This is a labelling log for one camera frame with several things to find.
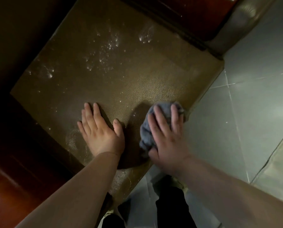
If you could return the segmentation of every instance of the left hand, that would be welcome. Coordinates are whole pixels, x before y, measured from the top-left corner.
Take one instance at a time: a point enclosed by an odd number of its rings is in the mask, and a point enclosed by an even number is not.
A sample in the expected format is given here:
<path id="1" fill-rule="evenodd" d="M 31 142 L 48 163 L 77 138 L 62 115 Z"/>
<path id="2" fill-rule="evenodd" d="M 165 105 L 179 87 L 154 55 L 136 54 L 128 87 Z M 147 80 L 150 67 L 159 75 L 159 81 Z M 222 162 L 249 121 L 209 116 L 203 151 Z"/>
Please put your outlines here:
<path id="1" fill-rule="evenodd" d="M 81 111 L 82 122 L 77 122 L 91 153 L 94 157 L 105 152 L 114 153 L 120 157 L 125 146 L 124 132 L 120 122 L 117 119 L 113 121 L 113 131 L 101 116 L 97 103 L 94 103 L 93 109 L 94 115 L 89 103 L 85 103 Z"/>

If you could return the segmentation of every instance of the right hand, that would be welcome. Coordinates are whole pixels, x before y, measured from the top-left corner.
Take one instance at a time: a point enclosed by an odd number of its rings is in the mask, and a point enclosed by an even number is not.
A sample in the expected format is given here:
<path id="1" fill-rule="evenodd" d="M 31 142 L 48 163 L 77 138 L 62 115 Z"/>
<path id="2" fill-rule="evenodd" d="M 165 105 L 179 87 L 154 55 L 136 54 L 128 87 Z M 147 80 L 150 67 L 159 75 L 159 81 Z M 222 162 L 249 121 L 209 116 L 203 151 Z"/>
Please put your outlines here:
<path id="1" fill-rule="evenodd" d="M 184 117 L 178 116 L 175 105 L 171 106 L 171 127 L 158 106 L 154 106 L 154 113 L 158 125 L 153 115 L 148 115 L 149 126 L 157 145 L 157 150 L 152 148 L 149 151 L 151 161 L 166 174 L 178 177 L 184 161 L 191 157 L 187 144 L 183 138 Z"/>

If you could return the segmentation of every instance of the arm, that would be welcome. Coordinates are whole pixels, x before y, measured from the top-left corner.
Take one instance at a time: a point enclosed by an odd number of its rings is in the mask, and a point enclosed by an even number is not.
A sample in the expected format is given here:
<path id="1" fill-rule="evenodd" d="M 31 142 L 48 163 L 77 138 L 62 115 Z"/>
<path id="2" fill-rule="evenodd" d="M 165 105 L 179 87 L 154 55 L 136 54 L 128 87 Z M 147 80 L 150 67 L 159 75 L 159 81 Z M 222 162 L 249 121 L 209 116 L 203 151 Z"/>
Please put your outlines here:
<path id="1" fill-rule="evenodd" d="M 88 103 L 82 110 L 78 127 L 94 159 L 64 184 L 17 228 L 94 227 L 103 200 L 111 187 L 119 158 L 124 151 L 124 134 L 117 120 L 111 130 L 94 104 L 94 116 Z"/>
<path id="2" fill-rule="evenodd" d="M 172 131 L 160 109 L 148 120 L 158 150 L 149 156 L 167 174 L 185 182 L 227 227 L 283 227 L 283 202 L 197 159 L 183 139 L 183 117 L 171 107 Z"/>

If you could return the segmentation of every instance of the gray cloth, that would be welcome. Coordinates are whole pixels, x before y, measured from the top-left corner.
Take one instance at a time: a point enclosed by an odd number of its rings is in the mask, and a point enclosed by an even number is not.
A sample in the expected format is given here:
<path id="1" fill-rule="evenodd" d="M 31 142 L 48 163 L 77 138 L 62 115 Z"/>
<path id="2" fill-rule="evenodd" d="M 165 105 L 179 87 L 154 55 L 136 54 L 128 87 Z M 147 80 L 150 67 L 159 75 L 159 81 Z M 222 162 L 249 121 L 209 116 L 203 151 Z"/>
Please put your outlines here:
<path id="1" fill-rule="evenodd" d="M 149 122 L 148 122 L 148 115 L 149 114 L 153 114 L 154 115 L 154 106 L 157 105 L 163 115 L 166 118 L 166 121 L 171 129 L 171 105 L 175 104 L 175 106 L 177 107 L 177 111 L 178 114 L 184 114 L 184 121 L 185 121 L 185 110 L 182 108 L 182 106 L 180 105 L 180 103 L 178 102 L 159 102 L 154 104 L 153 106 L 151 106 L 151 108 L 149 109 L 146 118 L 143 122 L 143 124 L 140 127 L 140 137 L 141 137 L 141 141 L 139 142 L 139 146 L 140 148 L 142 148 L 144 150 L 144 153 L 142 153 L 143 157 L 149 157 L 148 153 L 149 150 L 154 147 L 157 149 L 156 143 L 154 141 L 154 138 L 152 136 L 151 130 L 150 130 L 150 126 L 149 126 Z"/>

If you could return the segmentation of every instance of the brown mat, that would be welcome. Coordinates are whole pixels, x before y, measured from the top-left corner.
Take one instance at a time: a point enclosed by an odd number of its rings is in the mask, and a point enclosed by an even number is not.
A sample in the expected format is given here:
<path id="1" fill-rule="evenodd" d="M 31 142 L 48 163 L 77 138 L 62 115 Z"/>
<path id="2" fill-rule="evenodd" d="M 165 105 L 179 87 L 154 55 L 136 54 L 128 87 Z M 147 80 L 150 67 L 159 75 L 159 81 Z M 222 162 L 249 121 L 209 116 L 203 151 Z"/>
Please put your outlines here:
<path id="1" fill-rule="evenodd" d="M 140 165 L 138 149 L 150 105 L 177 100 L 191 109 L 223 65 L 120 0 L 78 0 L 11 94 L 38 123 L 33 126 L 64 148 L 55 156 L 74 171 L 67 159 L 83 166 L 92 158 L 76 125 L 83 103 L 98 102 L 109 123 L 123 122 L 120 168 L 127 169 L 117 171 L 110 191 L 120 203 L 151 166 Z"/>

